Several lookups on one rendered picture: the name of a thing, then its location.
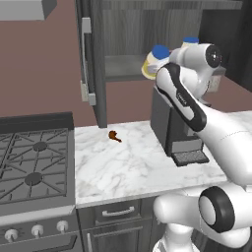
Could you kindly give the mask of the dark grey coffee machine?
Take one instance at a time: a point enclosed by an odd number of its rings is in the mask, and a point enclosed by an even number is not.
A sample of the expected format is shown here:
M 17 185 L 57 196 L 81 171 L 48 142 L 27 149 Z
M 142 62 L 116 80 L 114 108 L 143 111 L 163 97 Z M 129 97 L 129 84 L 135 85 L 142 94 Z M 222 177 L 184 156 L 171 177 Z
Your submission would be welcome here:
M 204 143 L 182 120 L 177 111 L 167 104 L 157 88 L 153 90 L 151 128 L 165 154 L 177 166 L 207 163 Z

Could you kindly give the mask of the dark grey drawer front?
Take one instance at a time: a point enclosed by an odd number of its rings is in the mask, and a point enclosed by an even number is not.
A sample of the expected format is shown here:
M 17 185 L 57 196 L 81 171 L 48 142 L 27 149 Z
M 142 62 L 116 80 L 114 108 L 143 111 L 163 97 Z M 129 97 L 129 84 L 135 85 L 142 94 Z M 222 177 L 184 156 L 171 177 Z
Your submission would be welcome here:
M 123 211 L 123 210 L 127 210 L 131 206 L 135 207 L 135 212 L 128 215 L 124 215 L 120 217 L 110 217 L 110 218 L 105 218 L 101 215 L 102 211 L 108 211 L 108 212 Z M 94 210 L 95 210 L 95 225 L 119 223 L 119 222 L 124 222 L 124 221 L 134 221 L 141 217 L 139 200 L 123 201 L 123 202 L 101 205 L 101 206 L 95 207 Z

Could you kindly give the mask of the brown chicken drumstick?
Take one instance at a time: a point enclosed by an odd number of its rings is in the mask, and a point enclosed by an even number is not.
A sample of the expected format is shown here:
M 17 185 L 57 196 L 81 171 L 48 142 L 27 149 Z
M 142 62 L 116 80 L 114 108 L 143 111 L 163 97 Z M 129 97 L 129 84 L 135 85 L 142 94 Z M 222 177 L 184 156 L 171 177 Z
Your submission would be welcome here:
M 121 140 L 121 139 L 118 139 L 118 138 L 116 137 L 116 135 L 117 135 L 117 132 L 114 131 L 114 130 L 111 130 L 111 131 L 108 133 L 108 137 L 109 137 L 111 140 L 115 140 L 115 141 L 121 143 L 122 140 Z

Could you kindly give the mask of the mayonnaise jar with blue lid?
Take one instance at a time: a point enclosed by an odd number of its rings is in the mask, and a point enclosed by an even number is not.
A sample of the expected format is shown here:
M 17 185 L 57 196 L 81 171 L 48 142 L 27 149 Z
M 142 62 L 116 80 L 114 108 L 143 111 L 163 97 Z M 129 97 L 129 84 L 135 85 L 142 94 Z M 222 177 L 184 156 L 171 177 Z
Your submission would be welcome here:
M 199 44 L 199 38 L 198 37 L 184 37 L 181 47 L 182 48 L 188 48 L 188 47 L 195 47 Z
M 148 73 L 148 66 L 150 64 L 164 63 L 164 65 L 169 61 L 169 50 L 166 46 L 161 44 L 156 44 L 152 51 L 147 55 L 145 62 L 142 66 L 142 74 L 149 80 L 154 80 L 156 75 L 150 75 Z

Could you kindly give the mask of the grey gas stove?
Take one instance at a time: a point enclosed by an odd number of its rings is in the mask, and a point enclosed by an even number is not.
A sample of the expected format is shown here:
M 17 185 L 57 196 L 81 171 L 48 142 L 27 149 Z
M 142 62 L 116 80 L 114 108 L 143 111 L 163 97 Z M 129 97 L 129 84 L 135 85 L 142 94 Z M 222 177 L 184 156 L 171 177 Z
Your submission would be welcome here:
M 75 207 L 75 140 L 73 114 L 59 112 L 0 118 L 0 246 L 5 232 L 35 238 L 32 227 L 43 226 L 43 237 L 77 234 Z M 57 230 L 59 221 L 68 230 Z

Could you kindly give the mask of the dark grey wall cabinet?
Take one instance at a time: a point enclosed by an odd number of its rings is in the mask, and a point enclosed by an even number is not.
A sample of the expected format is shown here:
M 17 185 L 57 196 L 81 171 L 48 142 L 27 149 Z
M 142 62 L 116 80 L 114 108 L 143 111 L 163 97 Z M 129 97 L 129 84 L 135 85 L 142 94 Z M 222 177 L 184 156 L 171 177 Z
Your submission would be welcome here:
M 142 64 L 156 44 L 170 50 L 196 37 L 204 11 L 239 10 L 242 0 L 102 0 L 105 79 L 142 80 Z

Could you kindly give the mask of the grey range hood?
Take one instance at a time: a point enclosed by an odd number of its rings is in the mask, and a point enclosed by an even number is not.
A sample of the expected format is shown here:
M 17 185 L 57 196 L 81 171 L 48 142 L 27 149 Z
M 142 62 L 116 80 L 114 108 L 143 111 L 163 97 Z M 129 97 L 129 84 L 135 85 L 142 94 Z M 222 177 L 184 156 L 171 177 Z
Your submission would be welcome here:
M 57 0 L 0 0 L 0 21 L 44 21 Z

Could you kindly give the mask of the dark grey cabinet door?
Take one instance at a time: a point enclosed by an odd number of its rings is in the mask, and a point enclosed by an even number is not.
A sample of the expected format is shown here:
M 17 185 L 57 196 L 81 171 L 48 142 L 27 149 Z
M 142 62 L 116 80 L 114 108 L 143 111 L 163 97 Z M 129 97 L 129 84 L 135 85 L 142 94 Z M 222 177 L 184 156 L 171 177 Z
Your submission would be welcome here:
M 102 0 L 75 0 L 75 8 L 81 63 L 82 97 L 84 93 L 84 88 L 82 85 L 84 73 L 82 59 L 81 23 L 82 18 L 90 17 L 92 32 L 85 35 L 85 41 L 88 57 L 90 92 L 95 93 L 96 98 L 96 105 L 92 106 L 92 108 L 94 110 L 94 116 L 97 126 L 99 128 L 106 128 L 107 114 Z

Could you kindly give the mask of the tall dark cabinet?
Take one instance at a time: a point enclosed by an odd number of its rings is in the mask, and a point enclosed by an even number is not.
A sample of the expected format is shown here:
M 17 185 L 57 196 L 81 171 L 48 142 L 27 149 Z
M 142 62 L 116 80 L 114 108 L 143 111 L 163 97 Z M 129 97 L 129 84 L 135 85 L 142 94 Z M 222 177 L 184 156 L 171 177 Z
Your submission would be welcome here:
M 252 0 L 240 1 L 240 10 L 204 10 L 199 38 L 220 49 L 225 75 L 252 93 Z

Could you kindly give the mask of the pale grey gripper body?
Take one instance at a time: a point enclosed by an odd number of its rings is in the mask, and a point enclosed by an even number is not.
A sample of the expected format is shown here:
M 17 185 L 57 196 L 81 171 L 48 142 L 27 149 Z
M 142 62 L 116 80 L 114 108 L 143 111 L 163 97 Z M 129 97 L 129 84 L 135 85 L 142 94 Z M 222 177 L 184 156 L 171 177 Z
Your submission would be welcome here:
M 150 64 L 150 65 L 148 66 L 148 73 L 149 73 L 150 75 L 155 75 L 155 74 L 158 72 L 158 70 L 159 70 L 161 67 L 163 67 L 163 66 L 164 66 L 164 63 Z

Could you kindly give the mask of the white stove knob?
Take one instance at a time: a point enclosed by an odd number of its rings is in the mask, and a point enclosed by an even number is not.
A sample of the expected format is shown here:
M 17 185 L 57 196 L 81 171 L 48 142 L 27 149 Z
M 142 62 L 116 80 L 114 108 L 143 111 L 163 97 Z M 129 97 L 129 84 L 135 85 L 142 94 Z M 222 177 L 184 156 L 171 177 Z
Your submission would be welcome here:
M 5 239 L 12 243 L 18 238 L 18 232 L 15 229 L 9 229 L 5 232 Z
M 56 227 L 58 231 L 65 233 L 68 230 L 69 225 L 66 220 L 61 220 L 57 223 Z
M 41 224 L 34 225 L 31 228 L 31 234 L 35 238 L 40 238 L 43 235 L 43 226 Z

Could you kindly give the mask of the dark grey cupboard door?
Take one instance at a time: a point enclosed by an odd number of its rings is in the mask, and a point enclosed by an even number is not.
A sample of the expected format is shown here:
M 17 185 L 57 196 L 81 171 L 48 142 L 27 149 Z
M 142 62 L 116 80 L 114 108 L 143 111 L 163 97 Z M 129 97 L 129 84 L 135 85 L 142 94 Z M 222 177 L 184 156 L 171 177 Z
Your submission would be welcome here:
M 91 234 L 93 252 L 149 252 L 151 243 L 149 221 L 133 221 L 83 230 L 85 252 L 89 252 L 87 233 Z

